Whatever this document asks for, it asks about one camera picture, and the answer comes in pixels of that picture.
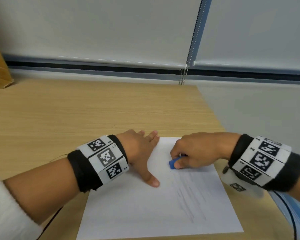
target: blue striped fabric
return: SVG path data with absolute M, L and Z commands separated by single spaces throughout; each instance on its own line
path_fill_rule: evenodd
M 285 202 L 287 203 L 287 205 L 289 206 L 292 212 L 294 221 L 296 222 L 296 232 L 298 235 L 298 239 L 300 239 L 300 202 L 298 202 L 297 200 L 295 200 L 294 198 L 290 197 L 285 193 L 279 193 L 279 194 L 285 200 Z M 286 206 L 283 204 L 281 199 L 273 192 L 270 192 L 270 195 L 272 199 L 275 201 L 275 203 L 277 204 L 280 211 L 284 214 L 284 216 L 286 217 L 290 225 L 292 225 L 291 217 L 288 213 Z

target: wooden table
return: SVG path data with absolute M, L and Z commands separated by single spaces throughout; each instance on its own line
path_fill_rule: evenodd
M 128 129 L 158 130 L 162 137 L 224 131 L 194 86 L 25 79 L 0 89 L 0 179 Z M 218 172 L 225 164 L 215 164 Z M 291 227 L 268 194 L 256 200 L 225 189 L 244 233 L 158 239 L 292 239 Z M 69 202 L 42 240 L 75 240 L 87 198 L 81 193 Z

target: left hand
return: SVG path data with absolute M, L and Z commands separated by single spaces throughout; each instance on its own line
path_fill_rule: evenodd
M 160 182 L 148 171 L 148 159 L 159 142 L 157 131 L 152 131 L 144 137 L 145 132 L 141 130 L 136 133 L 130 129 L 116 137 L 121 142 L 128 158 L 128 162 L 136 169 L 141 178 L 152 187 L 159 187 Z

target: wristband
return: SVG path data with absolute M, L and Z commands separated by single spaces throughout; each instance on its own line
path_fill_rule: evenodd
M 300 155 L 293 153 L 290 146 L 264 137 L 242 135 L 228 165 L 235 177 L 223 175 L 222 180 L 239 192 L 244 191 L 241 186 L 248 190 L 243 181 L 254 186 L 253 189 L 258 186 L 265 190 L 287 192 L 300 177 Z
M 81 192 L 96 190 L 129 170 L 127 155 L 114 135 L 79 146 L 68 160 Z

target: hand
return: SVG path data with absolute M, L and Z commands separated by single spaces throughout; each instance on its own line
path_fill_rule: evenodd
M 240 138 L 236 133 L 195 133 L 176 141 L 170 154 L 172 159 L 185 154 L 174 163 L 176 169 L 199 168 L 213 164 L 220 158 L 229 160 Z
M 141 130 L 136 133 L 130 129 L 124 133 L 116 135 L 121 142 L 128 158 L 128 162 L 136 169 L 141 178 L 152 187 L 159 187 L 160 183 L 148 171 L 148 159 L 159 142 L 157 131 L 152 131 L 144 137 L 145 132 Z

